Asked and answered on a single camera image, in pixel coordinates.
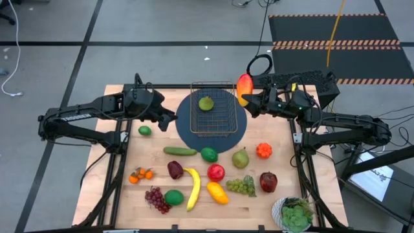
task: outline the white pot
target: white pot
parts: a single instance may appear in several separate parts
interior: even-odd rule
[[[285,202],[286,198],[288,197],[284,197],[279,199],[278,201],[276,201],[273,206],[272,206],[272,217],[273,217],[273,221],[276,223],[277,226],[279,226],[282,230],[289,230],[289,228],[287,228],[283,222],[282,222],[282,207],[283,207],[283,203]],[[309,227],[311,227],[311,224],[309,224],[307,227],[305,227],[302,231],[307,230]]]

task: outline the round black platform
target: round black platform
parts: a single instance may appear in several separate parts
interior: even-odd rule
[[[247,117],[243,107],[236,100],[237,131],[227,137],[198,137],[190,131],[190,95],[188,95],[177,109],[178,119],[175,121],[180,138],[191,149],[201,151],[205,147],[214,148],[218,153],[233,148],[243,137],[246,131]]]

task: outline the potted plant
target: potted plant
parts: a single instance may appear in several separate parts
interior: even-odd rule
[[[286,197],[274,203],[272,217],[283,230],[298,233],[311,226],[313,211],[307,199]]]

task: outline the grape bunch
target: grape bunch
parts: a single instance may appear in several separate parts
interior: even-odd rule
[[[254,186],[246,184],[240,179],[235,179],[232,181],[227,181],[227,190],[232,192],[239,192],[242,194],[248,194],[250,197],[255,196]]]
[[[172,208],[171,205],[165,202],[165,199],[160,191],[160,187],[151,187],[151,191],[146,191],[145,200],[147,200],[149,204],[154,205],[158,211],[161,211],[161,214],[168,213],[170,208]]]

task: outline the red and yellow mango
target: red and yellow mango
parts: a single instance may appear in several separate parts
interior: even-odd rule
[[[242,74],[237,81],[237,99],[241,106],[246,106],[248,102],[241,98],[242,94],[252,94],[253,93],[253,79],[248,74]]]

